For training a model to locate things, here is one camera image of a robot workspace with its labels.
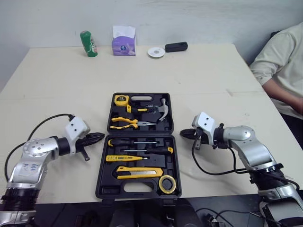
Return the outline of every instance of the tissue box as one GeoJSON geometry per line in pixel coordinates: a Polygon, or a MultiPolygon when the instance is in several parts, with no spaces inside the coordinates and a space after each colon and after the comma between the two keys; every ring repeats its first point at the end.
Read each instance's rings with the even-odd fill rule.
{"type": "Polygon", "coordinates": [[[131,26],[114,26],[112,49],[114,55],[136,55],[136,29],[131,26]]]}

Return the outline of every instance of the green can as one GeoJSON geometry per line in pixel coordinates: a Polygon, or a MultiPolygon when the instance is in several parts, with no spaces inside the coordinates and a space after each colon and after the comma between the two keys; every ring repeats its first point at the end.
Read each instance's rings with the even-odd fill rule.
{"type": "Polygon", "coordinates": [[[80,33],[80,38],[87,55],[89,57],[96,57],[98,55],[97,48],[91,33],[89,31],[83,31],[80,33]]]}

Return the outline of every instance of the screwdriver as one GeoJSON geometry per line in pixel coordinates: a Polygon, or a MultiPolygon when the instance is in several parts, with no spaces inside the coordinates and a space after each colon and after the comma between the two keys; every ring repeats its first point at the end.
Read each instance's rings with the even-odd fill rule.
{"type": "Polygon", "coordinates": [[[107,162],[130,162],[130,161],[138,161],[142,159],[148,159],[148,157],[138,157],[138,156],[129,156],[129,155],[106,155],[107,162]]]}
{"type": "Polygon", "coordinates": [[[125,145],[131,146],[134,144],[141,144],[141,143],[146,144],[146,143],[157,143],[157,142],[135,142],[134,140],[112,139],[112,140],[109,140],[107,144],[110,147],[119,147],[119,146],[125,146],[125,145]]]}
{"type": "Polygon", "coordinates": [[[174,153],[174,149],[171,147],[157,147],[157,148],[147,148],[145,150],[122,150],[125,152],[139,152],[143,151],[146,154],[159,154],[159,155],[166,155],[174,153]]]}

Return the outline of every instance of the black toolbox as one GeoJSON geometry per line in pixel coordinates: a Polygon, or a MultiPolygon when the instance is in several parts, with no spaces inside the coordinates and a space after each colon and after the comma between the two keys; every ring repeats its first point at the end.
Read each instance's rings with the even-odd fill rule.
{"type": "MultiPolygon", "coordinates": [[[[178,156],[175,138],[171,135],[174,129],[171,100],[168,93],[115,93],[112,98],[107,131],[110,133],[105,138],[103,154],[98,175],[96,196],[101,199],[122,199],[122,198],[160,198],[160,199],[176,199],[181,196],[181,180],[178,166],[178,156]],[[122,103],[128,103],[129,106],[117,106],[115,98],[122,103]],[[168,107],[168,114],[164,120],[159,121],[164,112],[155,111],[152,108],[163,106],[165,103],[168,107]],[[123,127],[129,125],[126,122],[112,122],[113,118],[123,117],[127,119],[137,119],[140,122],[152,122],[155,125],[139,126],[137,129],[128,127],[124,129],[113,129],[110,126],[123,127]],[[133,144],[125,146],[111,147],[108,142],[112,139],[134,140],[136,142],[157,142],[156,144],[133,144]],[[124,152],[125,149],[153,149],[158,147],[171,147],[173,153],[167,154],[147,154],[144,151],[124,152]],[[107,162],[107,155],[129,155],[138,157],[147,157],[148,159],[137,161],[115,161],[107,162]],[[170,175],[175,179],[176,189],[172,193],[164,193],[159,187],[160,177],[151,178],[134,178],[134,179],[118,179],[118,168],[124,167],[157,167],[161,168],[163,175],[170,175]],[[127,183],[141,182],[151,187],[148,192],[127,192],[125,185],[127,183]]],[[[129,175],[129,172],[123,172],[122,175],[129,175]]],[[[164,191],[173,188],[173,181],[169,179],[161,179],[164,191]]]]}

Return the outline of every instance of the hammer head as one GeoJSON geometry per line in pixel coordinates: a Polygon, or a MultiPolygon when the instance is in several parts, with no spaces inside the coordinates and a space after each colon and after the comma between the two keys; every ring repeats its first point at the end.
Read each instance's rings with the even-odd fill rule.
{"type": "Polygon", "coordinates": [[[162,101],[162,106],[158,107],[158,111],[163,113],[162,117],[159,118],[160,122],[163,121],[166,115],[169,113],[169,107],[165,103],[166,102],[165,98],[161,99],[161,101],[162,101]]]}

